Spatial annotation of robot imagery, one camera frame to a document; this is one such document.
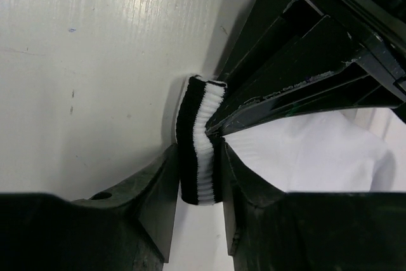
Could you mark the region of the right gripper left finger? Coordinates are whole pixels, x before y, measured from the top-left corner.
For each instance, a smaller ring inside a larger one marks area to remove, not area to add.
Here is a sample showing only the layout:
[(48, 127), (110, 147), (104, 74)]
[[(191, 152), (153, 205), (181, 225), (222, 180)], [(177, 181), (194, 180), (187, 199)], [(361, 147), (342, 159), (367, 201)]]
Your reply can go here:
[(2, 270), (162, 270), (178, 198), (177, 146), (89, 199), (1, 194)]

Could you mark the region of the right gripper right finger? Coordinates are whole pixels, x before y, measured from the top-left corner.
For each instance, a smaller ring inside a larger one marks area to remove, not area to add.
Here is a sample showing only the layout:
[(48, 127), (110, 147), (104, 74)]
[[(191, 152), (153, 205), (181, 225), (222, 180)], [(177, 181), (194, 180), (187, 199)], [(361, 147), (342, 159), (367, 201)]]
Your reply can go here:
[(404, 270), (405, 194), (285, 193), (220, 148), (235, 270)]

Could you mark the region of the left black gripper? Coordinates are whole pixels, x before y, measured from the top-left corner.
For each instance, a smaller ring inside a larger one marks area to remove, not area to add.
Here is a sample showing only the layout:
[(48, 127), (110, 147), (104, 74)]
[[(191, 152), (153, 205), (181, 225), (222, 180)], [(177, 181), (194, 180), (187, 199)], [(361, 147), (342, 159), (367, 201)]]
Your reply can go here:
[(255, 1), (218, 76), (234, 91), (208, 135), (405, 100), (405, 0), (309, 2), (327, 16), (305, 0)]

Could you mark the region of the white sock black cuff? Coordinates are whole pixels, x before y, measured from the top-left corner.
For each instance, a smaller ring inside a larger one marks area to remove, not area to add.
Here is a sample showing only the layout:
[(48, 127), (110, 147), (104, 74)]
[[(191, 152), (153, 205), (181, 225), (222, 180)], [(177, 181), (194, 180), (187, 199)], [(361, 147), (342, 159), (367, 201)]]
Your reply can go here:
[[(229, 135), (208, 138), (201, 133), (197, 164), (192, 126), (200, 94), (187, 103), (183, 91), (198, 76), (178, 78), (166, 107), (167, 128), (177, 146), (178, 192), (174, 233), (165, 270), (235, 270), (228, 254), (223, 208), (220, 148), (227, 143), (240, 160), (285, 193), (405, 194), (405, 123), (394, 109), (370, 110), (381, 126), (360, 126), (341, 111), (286, 117)], [(225, 264), (216, 263), (219, 251)]]

